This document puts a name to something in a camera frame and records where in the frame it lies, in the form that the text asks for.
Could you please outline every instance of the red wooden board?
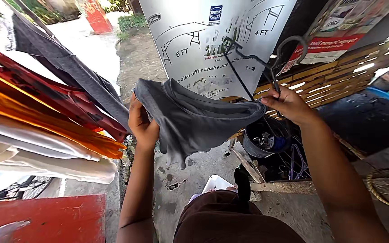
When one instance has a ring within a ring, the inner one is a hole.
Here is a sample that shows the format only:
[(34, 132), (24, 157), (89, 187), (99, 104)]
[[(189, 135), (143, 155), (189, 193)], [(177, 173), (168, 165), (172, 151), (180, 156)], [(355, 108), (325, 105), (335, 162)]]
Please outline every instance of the red wooden board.
[(13, 242), (105, 242), (106, 195), (0, 202), (0, 226), (31, 223), (14, 232)]

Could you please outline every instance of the red cloth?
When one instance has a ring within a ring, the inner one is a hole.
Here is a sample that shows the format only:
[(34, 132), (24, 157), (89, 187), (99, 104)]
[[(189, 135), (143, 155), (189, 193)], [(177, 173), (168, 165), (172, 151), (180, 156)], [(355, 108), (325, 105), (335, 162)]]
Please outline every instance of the red cloth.
[(116, 120), (102, 113), (88, 99), (83, 89), (57, 83), (43, 77), (0, 53), (0, 76), (66, 115), (79, 125), (93, 131), (106, 130), (122, 142), (127, 130)]

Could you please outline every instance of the bucket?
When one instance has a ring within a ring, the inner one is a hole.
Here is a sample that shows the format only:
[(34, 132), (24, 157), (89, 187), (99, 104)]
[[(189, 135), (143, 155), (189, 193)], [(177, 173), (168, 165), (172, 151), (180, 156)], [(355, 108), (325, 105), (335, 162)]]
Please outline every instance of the bucket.
[[(274, 148), (265, 149), (253, 143), (253, 139), (256, 137), (262, 137), (262, 133), (264, 132), (272, 134), (270, 127), (277, 136), (284, 137), (285, 143), (283, 147), (276, 150), (274, 150)], [(264, 118), (260, 118), (256, 122), (251, 123), (245, 127), (242, 146), (244, 147), (246, 152), (251, 156), (254, 156), (256, 158), (266, 158), (272, 155), (273, 153), (280, 153), (287, 150), (291, 144), (290, 138), (291, 138), (291, 134), (290, 134), (289, 125), (284, 125), (277, 119), (265, 116)]]

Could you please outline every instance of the white sign board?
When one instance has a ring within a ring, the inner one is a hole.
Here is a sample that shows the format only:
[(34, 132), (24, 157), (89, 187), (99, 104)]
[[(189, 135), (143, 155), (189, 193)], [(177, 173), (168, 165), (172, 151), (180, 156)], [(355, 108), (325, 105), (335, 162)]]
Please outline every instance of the white sign board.
[[(268, 61), (296, 0), (140, 0), (168, 78), (212, 99), (247, 93), (224, 57), (225, 37)], [(264, 67), (228, 55), (250, 92)]]

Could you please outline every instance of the gray t-shirt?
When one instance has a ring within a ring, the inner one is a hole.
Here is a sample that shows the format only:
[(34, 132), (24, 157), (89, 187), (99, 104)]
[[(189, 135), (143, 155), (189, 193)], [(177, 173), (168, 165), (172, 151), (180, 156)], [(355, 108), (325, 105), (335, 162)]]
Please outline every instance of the gray t-shirt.
[(220, 146), (267, 110), (259, 101), (209, 99), (173, 79), (164, 83), (139, 79), (134, 94), (160, 126), (160, 151), (168, 153), (167, 164), (178, 163), (180, 169), (185, 169), (189, 155)]

